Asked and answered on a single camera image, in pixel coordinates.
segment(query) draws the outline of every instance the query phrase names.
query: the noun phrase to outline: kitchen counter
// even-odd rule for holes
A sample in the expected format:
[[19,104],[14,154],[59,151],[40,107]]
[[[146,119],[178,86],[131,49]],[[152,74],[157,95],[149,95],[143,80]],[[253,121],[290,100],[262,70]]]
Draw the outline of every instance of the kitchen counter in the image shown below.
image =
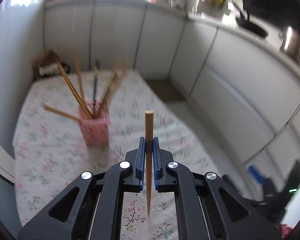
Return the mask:
[[280,38],[278,37],[279,29],[271,24],[264,22],[256,17],[251,16],[251,21],[263,27],[269,32],[269,36],[264,40],[258,37],[256,34],[245,30],[244,28],[238,28],[235,22],[235,16],[239,15],[237,12],[231,12],[227,17],[215,18],[207,14],[194,14],[190,12],[180,11],[177,9],[171,9],[157,4],[153,4],[142,0],[47,0],[45,2],[45,9],[49,9],[55,6],[66,5],[71,3],[121,3],[121,5],[132,5],[132,6],[145,6],[154,10],[160,10],[166,14],[172,14],[180,18],[186,18],[187,20],[200,22],[206,25],[215,26],[219,29],[230,32],[233,35],[239,36],[245,39],[260,49],[266,51],[268,54],[275,57],[277,60],[282,62],[287,68],[289,68],[298,78],[300,78],[300,66],[296,64],[290,57],[279,51]]

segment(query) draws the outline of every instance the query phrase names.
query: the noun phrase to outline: black chopstick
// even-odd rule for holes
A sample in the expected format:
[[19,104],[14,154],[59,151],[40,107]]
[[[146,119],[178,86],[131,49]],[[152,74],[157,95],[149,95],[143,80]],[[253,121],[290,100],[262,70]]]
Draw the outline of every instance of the black chopstick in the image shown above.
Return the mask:
[[97,67],[94,67],[94,84],[93,84],[93,118],[95,118],[95,98],[98,89],[98,74]]

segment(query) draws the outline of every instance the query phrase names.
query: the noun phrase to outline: wooden stick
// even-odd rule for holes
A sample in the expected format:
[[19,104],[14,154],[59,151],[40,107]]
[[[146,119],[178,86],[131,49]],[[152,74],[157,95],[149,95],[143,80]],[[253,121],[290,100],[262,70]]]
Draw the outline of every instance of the wooden stick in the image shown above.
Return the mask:
[[94,67],[93,107],[92,107],[93,118],[95,117],[95,100],[96,100],[95,98],[98,90],[98,75],[99,75],[99,70],[96,67]]
[[125,76],[126,76],[126,71],[122,71],[121,74],[118,74],[116,80],[111,85],[109,93],[106,95],[106,99],[105,99],[104,103],[102,104],[102,107],[99,107],[99,111],[100,111],[99,117],[102,116],[102,113],[104,112],[106,107],[111,102],[112,97],[114,96],[117,88],[121,85],[121,82]]
[[78,117],[76,117],[76,116],[74,116],[74,115],[72,115],[72,114],[68,114],[68,113],[66,113],[66,112],[63,112],[63,111],[61,111],[61,110],[59,110],[59,109],[56,109],[56,108],[54,108],[54,107],[52,107],[52,106],[48,106],[48,105],[46,105],[46,104],[42,104],[42,107],[43,107],[45,110],[49,111],[49,112],[53,112],[53,113],[55,113],[55,114],[63,115],[63,116],[65,116],[65,117],[70,118],[70,119],[72,119],[72,120],[75,120],[75,121],[77,121],[77,122],[81,122],[81,121],[82,121],[80,118],[78,118]]
[[108,96],[110,95],[110,92],[111,92],[111,86],[113,85],[113,83],[115,82],[116,79],[117,79],[117,73],[115,73],[113,78],[111,78],[111,80],[109,81],[109,84],[105,89],[105,93],[103,94],[99,109],[96,112],[94,118],[99,118],[101,116],[103,110],[105,109],[105,106],[108,104],[107,100],[108,100]]
[[152,147],[153,147],[153,111],[145,112],[145,178],[146,178],[146,195],[147,211],[150,216],[151,191],[152,191]]
[[59,71],[61,73],[61,75],[64,77],[65,82],[68,84],[68,87],[70,88],[74,98],[77,100],[78,104],[80,105],[80,107],[82,108],[85,116],[87,119],[92,119],[92,114],[89,111],[89,109],[87,108],[87,106],[85,104],[82,103],[82,99],[80,97],[80,95],[77,93],[76,89],[74,88],[74,86],[72,85],[68,75],[65,73],[64,69],[62,68],[60,62],[58,61],[58,67],[59,67]]
[[76,49],[74,49],[74,67],[75,67],[75,73],[77,73],[77,82],[79,83],[81,98],[84,100],[82,77],[81,77],[81,65],[80,65],[79,54]]

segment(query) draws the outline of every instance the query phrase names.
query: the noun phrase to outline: pan handle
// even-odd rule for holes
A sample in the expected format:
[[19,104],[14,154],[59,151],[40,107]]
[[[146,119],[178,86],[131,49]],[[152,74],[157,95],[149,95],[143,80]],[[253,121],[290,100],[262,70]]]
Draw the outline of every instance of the pan handle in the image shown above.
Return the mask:
[[241,9],[239,8],[239,6],[232,0],[232,4],[234,5],[235,8],[237,8],[240,12],[240,19],[245,19],[243,12],[241,11]]
[[248,20],[248,22],[250,21],[250,13],[247,11],[247,7],[246,7],[246,13],[247,13],[247,20]]

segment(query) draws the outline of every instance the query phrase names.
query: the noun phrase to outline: black pan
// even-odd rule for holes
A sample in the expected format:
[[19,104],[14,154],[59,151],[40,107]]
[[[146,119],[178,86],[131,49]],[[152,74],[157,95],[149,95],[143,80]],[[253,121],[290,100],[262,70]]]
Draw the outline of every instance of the black pan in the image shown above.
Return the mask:
[[266,32],[264,29],[262,29],[258,25],[254,24],[244,18],[236,17],[235,19],[240,27],[245,28],[248,31],[251,31],[251,32],[255,33],[256,35],[259,35],[262,38],[266,38],[269,35],[269,33]]
[[248,31],[251,31],[253,33],[255,33],[256,35],[262,37],[262,38],[266,38],[269,33],[266,32],[264,29],[262,29],[261,27],[259,27],[258,25],[250,22],[250,14],[248,12],[247,13],[247,16],[248,16],[248,19],[246,20],[245,17],[244,17],[244,14],[243,12],[240,10],[239,6],[234,2],[232,1],[232,4],[239,10],[240,12],[240,17],[236,17],[235,19],[237,20],[237,23],[240,27],[242,28],[245,28],[247,29]]

